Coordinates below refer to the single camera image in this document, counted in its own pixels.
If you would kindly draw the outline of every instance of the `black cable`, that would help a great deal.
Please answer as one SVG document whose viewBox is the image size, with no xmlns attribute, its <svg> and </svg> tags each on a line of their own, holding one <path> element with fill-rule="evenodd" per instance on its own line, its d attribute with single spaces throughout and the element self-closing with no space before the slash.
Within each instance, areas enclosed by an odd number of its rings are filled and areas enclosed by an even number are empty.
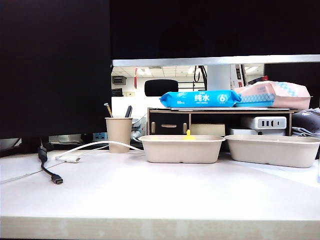
<svg viewBox="0 0 320 240">
<path fill-rule="evenodd" d="M 193 80 L 197 83 L 199 82 L 199 79 L 200 79 L 200 72 L 198 74 L 198 80 L 196 80 L 196 70 L 197 70 L 197 66 L 194 66 Z"/>
<path fill-rule="evenodd" d="M 208 79 L 207 79 L 207 76 L 206 76 L 206 69 L 204 66 L 198 66 L 201 70 L 201 73 L 202 73 L 202 77 L 203 77 L 203 83 L 204 83 L 204 90 L 207 90 L 207 85 L 208 85 Z"/>
<path fill-rule="evenodd" d="M 111 76 L 113 70 L 114 70 L 114 66 L 111 64 L 111 67 L 110 67 L 110 76 Z"/>
<path fill-rule="evenodd" d="M 58 174 L 55 174 L 45 168 L 45 162 L 48 160 L 48 156 L 47 156 L 47 149 L 45 149 L 43 146 L 38 147 L 38 157 L 41 160 L 42 170 L 51 176 L 51 180 L 55 184 L 62 184 L 64 182 L 64 180 L 62 179 L 61 176 L 59 176 Z"/>
</svg>

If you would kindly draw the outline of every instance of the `white desk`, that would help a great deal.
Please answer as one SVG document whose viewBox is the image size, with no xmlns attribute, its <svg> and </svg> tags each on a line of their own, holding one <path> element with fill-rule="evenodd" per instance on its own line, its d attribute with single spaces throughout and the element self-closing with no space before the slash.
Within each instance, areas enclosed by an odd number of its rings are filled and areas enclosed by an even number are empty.
<svg viewBox="0 0 320 240">
<path fill-rule="evenodd" d="M 47 166 L 58 153 L 49 153 Z M 0 158 L 0 166 L 5 180 L 38 170 L 40 161 L 18 155 Z M 44 172 L 2 184 L 1 237 L 320 239 L 316 162 L 300 171 L 263 166 L 228 156 L 213 164 L 150 163 L 140 152 L 99 150 L 50 168 L 61 185 Z"/>
</svg>

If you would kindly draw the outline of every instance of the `cable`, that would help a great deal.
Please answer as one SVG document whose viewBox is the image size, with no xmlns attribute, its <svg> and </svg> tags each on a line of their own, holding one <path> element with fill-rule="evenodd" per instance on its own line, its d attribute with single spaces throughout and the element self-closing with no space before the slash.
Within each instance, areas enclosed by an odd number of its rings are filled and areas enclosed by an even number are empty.
<svg viewBox="0 0 320 240">
<path fill-rule="evenodd" d="M 110 76 L 111 76 L 113 70 L 114 70 L 114 66 L 111 64 L 111 66 L 110 66 Z"/>
<path fill-rule="evenodd" d="M 49 170 L 47 170 L 45 168 L 45 162 L 48 160 L 48 156 L 47 156 L 47 149 L 45 149 L 42 145 L 38 147 L 38 157 L 41 160 L 42 170 L 51 176 L 51 180 L 55 184 L 62 184 L 64 182 L 64 180 L 62 179 L 61 176 L 59 176 L 58 174 L 55 174 L 53 172 L 50 172 Z"/>
<path fill-rule="evenodd" d="M 196 80 L 196 70 L 197 70 L 197 65 L 194 66 L 194 73 L 193 73 L 193 80 L 197 83 L 199 82 L 199 79 L 200 79 L 200 72 L 198 73 L 198 80 Z"/>
<path fill-rule="evenodd" d="M 76 147 L 76 148 L 74 148 L 74 149 L 71 149 L 71 150 L 69 150 L 69 151 L 66 151 L 66 152 L 64 152 L 64 153 L 56 156 L 55 159 L 56 159 L 56 160 L 61 160 L 60 157 L 66 155 L 66 154 L 68 154 L 68 153 L 71 153 L 71 152 L 76 151 L 76 150 L 81 149 L 81 148 L 85 148 L 85 147 L 87 147 L 87 146 L 91 146 L 91 145 L 95 145 L 95 144 L 100 144 L 100 143 L 106 143 L 106 142 L 109 142 L 109 143 L 112 143 L 112 144 L 120 144 L 120 145 L 123 145 L 123 146 L 126 146 L 126 147 L 129 146 L 131 149 L 138 150 L 138 151 L 143 152 L 143 153 L 145 152 L 145 151 L 143 151 L 143 150 L 141 150 L 141 149 L 138 149 L 138 148 L 136 148 L 136 147 L 133 147 L 133 146 L 124 144 L 124 143 L 122 143 L 122 142 L 117 142 L 117 141 L 100 141 L 100 142 L 92 142 L 92 143 L 89 143 L 89 144 L 86 144 L 86 145 L 83 145 L 83 146 Z M 80 154 L 80 155 L 78 155 L 78 156 L 76 156 L 76 157 L 79 158 L 80 156 L 83 156 L 83 155 L 88 154 L 88 153 L 90 153 L 90 152 L 93 152 L 93 151 L 95 151 L 95 150 L 99 150 L 99 149 L 106 148 L 106 147 L 108 147 L 108 146 L 109 146 L 109 145 L 106 145 L 106 146 L 102 146 L 102 147 L 99 147 L 99 148 L 92 149 L 92 150 L 90 150 L 90 151 L 86 151 L 85 153 L 82 153 L 82 154 Z M 44 165 L 44 163 L 43 163 L 43 164 L 41 163 L 41 168 L 44 167 L 44 169 L 42 168 L 43 170 L 39 170 L 39 171 L 31 172 L 31 173 L 26 173 L 26 174 L 21 175 L 21 176 L 12 177 L 12 178 L 9 178 L 9 179 L 0 181 L 0 184 L 5 184 L 5 183 L 12 182 L 12 181 L 14 181 L 14 180 L 22 179 L 22 178 L 25 178 L 25 177 L 28 177 L 28 176 L 31 176 L 31 175 L 40 173 L 40 172 L 42 172 L 42 171 L 45 171 L 46 173 L 54 174 L 54 173 L 48 171 L 48 169 L 53 168 L 53 167 L 55 167 L 55 166 L 57 166 L 57 165 L 60 165 L 60 164 L 64 164 L 64 163 L 74 163 L 74 161 L 66 161 L 66 160 L 64 160 L 64 159 L 62 159 L 62 160 L 63 160 L 62 162 L 59 162 L 59 163 L 57 163 L 57 164 L 55 164 L 55 165 L 52 165 L 52 166 L 49 166 L 49 167 L 47 167 L 47 168 L 45 168 L 44 166 L 42 166 L 42 165 Z"/>
<path fill-rule="evenodd" d="M 139 120 L 133 122 L 132 125 L 136 124 L 136 123 L 139 122 L 141 119 L 143 119 L 145 115 L 143 115 Z"/>
<path fill-rule="evenodd" d="M 208 79 L 207 79 L 207 72 L 206 69 L 203 65 L 199 66 L 201 73 L 202 73 L 202 77 L 203 77 L 203 83 L 204 83 L 204 89 L 207 90 L 207 86 L 208 86 Z"/>
<path fill-rule="evenodd" d="M 137 142 L 137 143 L 140 143 L 140 144 L 142 143 L 142 141 L 136 139 L 134 136 L 132 137 L 132 140 L 135 141 L 135 142 Z"/>
<path fill-rule="evenodd" d="M 71 150 L 65 151 L 65 152 L 59 154 L 58 156 L 56 156 L 55 159 L 56 159 L 56 160 L 59 160 L 59 161 L 64 161 L 64 162 L 67 162 L 67 163 L 74 163 L 74 164 L 76 164 L 76 163 L 78 163 L 79 160 L 80 160 L 79 156 L 75 156 L 75 157 L 74 157 L 73 155 L 71 155 L 71 156 L 65 156 L 65 157 L 72 157 L 71 159 L 63 159 L 62 157 L 63 157 L 64 155 L 69 154 L 69 153 L 72 153 L 72 152 L 74 152 L 74 151 L 76 151 L 76 150 L 83 149 L 83 148 L 85 148 L 85 147 L 92 146 L 92 145 L 97 145 L 97 144 L 118 144 L 118 145 L 122 145 L 122 146 L 125 146 L 125 147 L 128 147 L 128 148 L 137 150 L 137 151 L 142 152 L 142 153 L 145 152 L 144 150 L 141 150 L 141 149 L 136 148 L 136 147 L 134 147 L 134 146 L 130 146 L 130 145 L 128 145 L 128 144 L 125 144 L 125 143 L 122 143 L 122 142 L 118 142 L 118 141 L 98 141 L 98 142 L 91 142 L 91 143 L 88 143 L 88 144 L 85 144 L 85 145 L 82 145 L 82 146 L 75 147 L 75 148 L 73 148 L 73 149 L 71 149 Z"/>
<path fill-rule="evenodd" d="M 53 168 L 53 167 L 55 167 L 55 166 L 57 166 L 57 165 L 64 164 L 64 163 L 65 163 L 65 161 L 59 162 L 59 163 L 57 163 L 57 164 L 55 164 L 55 165 L 52 165 L 52 166 L 47 167 L 46 169 L 50 169 L 50 168 Z M 9 178 L 9 179 L 0 181 L 0 184 L 5 184 L 5 183 L 12 182 L 12 181 L 14 181 L 14 180 L 23 179 L 23 178 L 25 178 L 25 177 L 28 177 L 28 176 L 31 176 L 31 175 L 40 173 L 40 172 L 42 172 L 42 171 L 43 171 L 43 170 L 39 170 L 39 171 L 31 172 L 31 173 L 26 173 L 25 175 L 15 176 L 15 177 L 12 177 L 12 178 Z"/>
</svg>

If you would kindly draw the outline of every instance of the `paper cup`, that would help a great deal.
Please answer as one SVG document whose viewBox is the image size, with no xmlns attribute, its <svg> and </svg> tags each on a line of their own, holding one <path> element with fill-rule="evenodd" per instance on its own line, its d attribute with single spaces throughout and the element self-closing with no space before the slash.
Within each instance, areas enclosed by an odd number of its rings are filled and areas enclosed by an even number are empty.
<svg viewBox="0 0 320 240">
<path fill-rule="evenodd" d="M 130 145 L 132 119 L 132 117 L 106 117 L 108 140 Z M 109 143 L 109 151 L 113 154 L 122 154 L 129 152 L 129 147 Z"/>
</svg>

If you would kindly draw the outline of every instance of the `pen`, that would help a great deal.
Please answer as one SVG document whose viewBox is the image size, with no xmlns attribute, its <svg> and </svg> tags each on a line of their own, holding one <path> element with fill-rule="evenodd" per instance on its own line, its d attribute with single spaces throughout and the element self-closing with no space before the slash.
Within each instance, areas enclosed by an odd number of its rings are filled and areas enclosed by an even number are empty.
<svg viewBox="0 0 320 240">
<path fill-rule="evenodd" d="M 131 116 L 131 112 L 132 112 L 132 106 L 128 106 L 128 109 L 126 110 L 124 117 L 129 118 Z"/>
<path fill-rule="evenodd" d="M 110 114 L 110 117 L 113 118 L 114 116 L 112 116 L 112 112 L 111 112 L 111 109 L 110 109 L 110 106 L 109 106 L 109 103 L 105 103 L 104 104 L 106 106 L 106 108 L 108 109 L 108 112 Z"/>
</svg>

